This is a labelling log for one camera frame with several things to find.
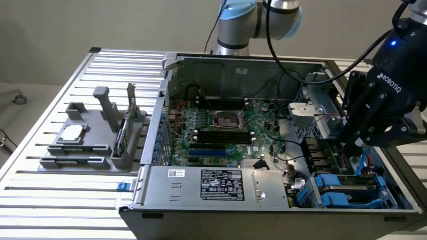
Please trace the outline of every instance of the sticker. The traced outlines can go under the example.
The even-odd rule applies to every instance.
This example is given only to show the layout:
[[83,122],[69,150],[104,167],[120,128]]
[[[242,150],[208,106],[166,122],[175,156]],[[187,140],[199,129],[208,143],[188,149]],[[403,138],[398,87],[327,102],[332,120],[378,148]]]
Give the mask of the sticker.
[[247,69],[247,68],[238,68],[238,69],[235,70],[235,73],[236,73],[236,74],[248,74],[248,69]]
[[204,201],[246,200],[242,171],[202,170],[200,181],[200,198]]
[[186,177],[186,170],[184,169],[175,169],[170,170],[167,173],[170,178],[184,178]]

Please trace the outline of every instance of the green circuit board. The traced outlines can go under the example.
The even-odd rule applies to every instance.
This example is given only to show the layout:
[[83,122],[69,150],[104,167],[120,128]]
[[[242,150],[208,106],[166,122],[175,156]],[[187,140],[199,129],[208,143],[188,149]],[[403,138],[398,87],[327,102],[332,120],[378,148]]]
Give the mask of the green circuit board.
[[[226,144],[226,157],[216,156],[198,156],[199,161],[194,161],[195,158],[190,156],[191,144],[198,143],[194,139],[195,130],[215,131],[218,128],[214,124],[214,112],[212,110],[198,109],[192,103],[187,103],[179,108],[180,116],[175,123],[175,134],[174,134],[174,150],[172,150],[172,166],[211,166],[211,167],[227,167],[238,168],[242,165],[244,159],[260,159],[262,154],[267,159],[270,155],[270,148],[274,145],[276,150],[280,147],[280,143],[270,139],[264,132],[266,117],[270,112],[263,112],[262,108],[268,108],[268,103],[262,101],[252,101],[242,112],[243,126],[242,131],[251,131],[255,133],[254,137],[256,140],[252,144]],[[271,114],[267,122],[275,122],[275,115]],[[280,133],[274,131],[271,128],[268,134],[280,138]]]

